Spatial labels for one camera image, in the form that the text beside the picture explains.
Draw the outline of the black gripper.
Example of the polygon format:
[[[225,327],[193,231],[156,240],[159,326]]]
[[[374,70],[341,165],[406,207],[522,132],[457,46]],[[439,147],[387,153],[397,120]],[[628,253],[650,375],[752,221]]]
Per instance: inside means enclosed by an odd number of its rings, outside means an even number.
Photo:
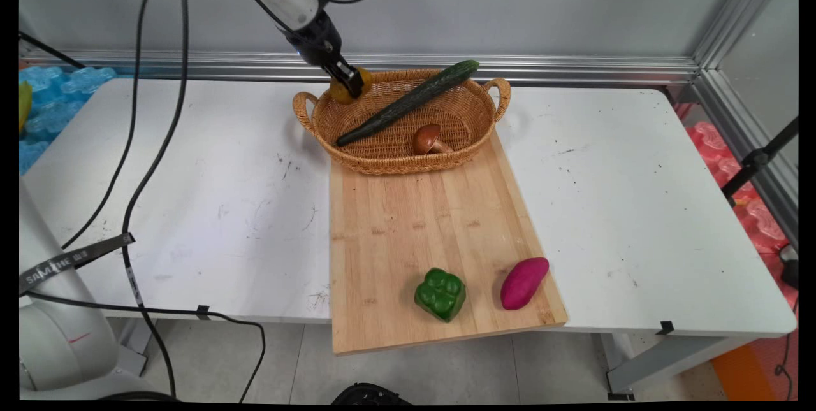
[[[319,11],[300,29],[284,30],[284,36],[306,63],[323,69],[330,76],[332,98],[361,97],[365,86],[363,75],[341,54],[342,39],[326,11]]]

